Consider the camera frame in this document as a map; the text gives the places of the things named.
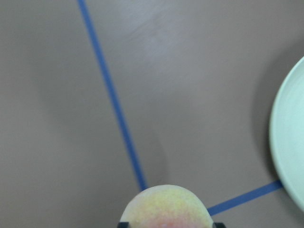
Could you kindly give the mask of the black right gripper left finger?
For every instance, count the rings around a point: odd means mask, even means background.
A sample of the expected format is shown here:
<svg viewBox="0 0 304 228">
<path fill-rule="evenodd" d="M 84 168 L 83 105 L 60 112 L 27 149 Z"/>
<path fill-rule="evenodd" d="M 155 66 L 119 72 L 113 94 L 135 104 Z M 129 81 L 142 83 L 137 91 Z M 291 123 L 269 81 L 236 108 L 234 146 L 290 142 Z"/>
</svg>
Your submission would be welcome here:
<svg viewBox="0 0 304 228">
<path fill-rule="evenodd" d="M 129 228 L 129 222 L 119 222 L 118 228 Z"/>
</svg>

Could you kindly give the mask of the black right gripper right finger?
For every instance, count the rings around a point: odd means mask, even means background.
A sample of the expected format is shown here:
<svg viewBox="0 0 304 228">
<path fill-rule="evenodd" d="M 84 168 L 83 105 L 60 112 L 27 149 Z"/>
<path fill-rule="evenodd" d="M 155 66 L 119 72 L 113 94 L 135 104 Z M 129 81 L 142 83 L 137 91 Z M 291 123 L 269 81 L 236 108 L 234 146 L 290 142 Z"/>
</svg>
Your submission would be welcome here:
<svg viewBox="0 0 304 228">
<path fill-rule="evenodd" d="M 214 222 L 213 228 L 225 228 L 225 224 L 222 222 Z"/>
</svg>

